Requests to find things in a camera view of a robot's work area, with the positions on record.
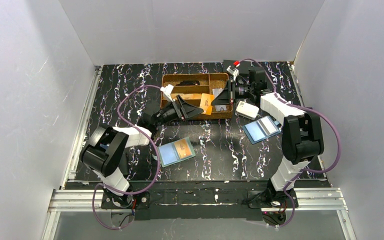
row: orange card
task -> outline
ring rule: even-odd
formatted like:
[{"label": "orange card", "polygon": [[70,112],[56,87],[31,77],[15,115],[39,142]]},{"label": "orange card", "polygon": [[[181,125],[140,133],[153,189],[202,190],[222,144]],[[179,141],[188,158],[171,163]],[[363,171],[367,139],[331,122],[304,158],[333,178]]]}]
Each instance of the orange card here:
[{"label": "orange card", "polygon": [[213,106],[211,106],[211,102],[213,100],[214,100],[213,94],[206,94],[206,93],[202,94],[201,103],[199,104],[199,107],[204,110],[202,114],[211,115],[211,112],[213,111]]},{"label": "orange card", "polygon": [[174,147],[176,148],[177,154],[181,159],[192,155],[191,149],[189,148],[186,138],[175,141]]}]

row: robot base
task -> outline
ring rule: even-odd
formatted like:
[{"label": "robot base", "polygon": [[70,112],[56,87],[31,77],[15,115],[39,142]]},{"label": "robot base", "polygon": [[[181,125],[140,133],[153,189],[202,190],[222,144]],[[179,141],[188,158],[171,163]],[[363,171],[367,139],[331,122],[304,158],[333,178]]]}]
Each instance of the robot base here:
[{"label": "robot base", "polygon": [[[145,191],[137,195],[132,196],[132,201],[136,200],[134,209],[149,209],[150,208],[150,193]],[[103,191],[101,209],[131,209],[133,205],[130,205],[130,201],[127,198],[131,198],[131,195],[128,196],[118,196],[113,194],[110,191]],[[121,206],[114,204],[113,199],[117,203],[124,203]]]},{"label": "robot base", "polygon": [[[253,190],[253,191],[248,191],[246,193],[247,195],[247,198],[248,199],[252,199],[254,196],[256,196],[257,194],[261,194],[261,196],[263,196],[263,191],[257,191],[257,190]],[[291,189],[289,190],[289,195],[295,199],[293,200],[293,202],[295,203],[295,207],[297,208],[298,207],[298,200],[297,200],[297,194],[295,193],[294,189]],[[292,207],[292,202],[291,200],[289,199],[289,197],[285,196],[285,200],[283,200],[283,202],[281,201],[278,201],[280,204],[283,204],[284,202],[286,201],[286,204],[288,207]],[[262,200],[260,197],[258,197],[256,200],[252,201],[251,203],[248,204],[248,206],[251,208],[251,209],[261,209],[261,208],[273,208],[273,206],[271,205],[270,202],[267,202],[267,201],[264,201]]]}]

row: black work surface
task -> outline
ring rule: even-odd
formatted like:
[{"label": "black work surface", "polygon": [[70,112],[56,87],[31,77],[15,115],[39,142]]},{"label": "black work surface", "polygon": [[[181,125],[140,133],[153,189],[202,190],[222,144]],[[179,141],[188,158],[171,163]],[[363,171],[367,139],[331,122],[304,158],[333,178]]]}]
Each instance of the black work surface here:
[{"label": "black work surface", "polygon": [[[300,104],[297,91],[287,62],[263,62],[266,71],[277,85],[277,92],[287,101]],[[154,63],[104,65],[93,102],[84,142],[99,123],[110,126],[127,127],[117,114],[120,101],[131,91],[142,85],[161,86],[166,74],[197,74],[223,72],[221,62],[206,63]],[[132,96],[123,106],[121,114],[136,123],[145,108],[155,112],[160,108],[161,92],[146,89]],[[260,110],[259,117],[267,113]],[[282,160],[282,135],[270,137],[252,145],[242,130],[242,126],[252,122],[247,118],[233,115],[231,119],[195,120],[171,122],[162,126],[157,135],[156,145],[161,146],[189,137],[196,156],[194,158],[162,167],[158,173],[160,181],[231,181],[268,180],[277,170]],[[149,146],[126,149],[131,154],[130,181],[152,180],[157,161],[152,157],[154,150]],[[320,170],[318,161],[309,164],[311,169]],[[304,172],[301,179],[323,179],[322,174]],[[98,177],[80,161],[76,171],[76,181],[100,181]]]}]

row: white backdrop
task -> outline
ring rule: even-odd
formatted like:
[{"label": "white backdrop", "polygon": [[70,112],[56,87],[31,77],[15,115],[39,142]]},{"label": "white backdrop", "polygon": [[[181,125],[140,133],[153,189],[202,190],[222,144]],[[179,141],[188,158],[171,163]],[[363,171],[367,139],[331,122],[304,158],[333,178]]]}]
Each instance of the white backdrop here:
[{"label": "white backdrop", "polygon": [[[306,106],[338,127],[343,152],[328,174],[358,239],[384,239],[384,1],[326,0],[295,61]],[[336,140],[325,125],[326,166]]]},{"label": "white backdrop", "polygon": [[293,61],[324,0],[60,0],[95,65]]},{"label": "white backdrop", "polygon": [[57,0],[0,0],[0,240],[41,238],[93,74]]}]

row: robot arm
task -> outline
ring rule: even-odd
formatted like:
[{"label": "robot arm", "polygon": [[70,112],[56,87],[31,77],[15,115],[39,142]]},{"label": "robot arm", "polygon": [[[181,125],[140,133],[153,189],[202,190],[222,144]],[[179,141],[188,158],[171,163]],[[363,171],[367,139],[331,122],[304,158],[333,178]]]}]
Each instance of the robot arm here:
[{"label": "robot arm", "polygon": [[[129,175],[129,162],[124,154],[126,148],[146,146],[149,139],[140,133],[143,131],[152,137],[160,125],[176,120],[187,120],[201,114],[204,110],[185,102],[180,95],[176,100],[171,99],[173,86],[162,87],[163,96],[169,103],[158,112],[149,113],[146,109],[135,127],[111,127],[100,124],[90,136],[80,152],[80,161],[95,172],[106,186],[122,192],[127,192],[130,184],[125,178]],[[104,188],[107,195],[112,196],[113,202],[120,205],[129,204],[127,196]]]},{"label": "robot arm", "polygon": [[[235,99],[249,99],[282,125],[282,162],[262,195],[266,203],[282,203],[287,198],[284,193],[287,183],[324,151],[320,117],[288,105],[286,100],[269,90],[264,68],[250,68],[249,83],[238,85],[234,80],[237,69],[230,66],[228,70],[233,80],[229,80],[222,93],[211,104],[226,105],[232,104]],[[294,183],[295,181],[291,182],[287,187],[287,193],[293,190]]]},{"label": "robot arm", "polygon": [[[137,128],[151,136],[151,132],[146,128]],[[81,150],[80,160],[95,172],[105,185],[125,192],[130,184],[125,178],[129,172],[124,150],[133,146],[146,146],[149,143],[150,141],[134,127],[110,127],[101,124]]]}]

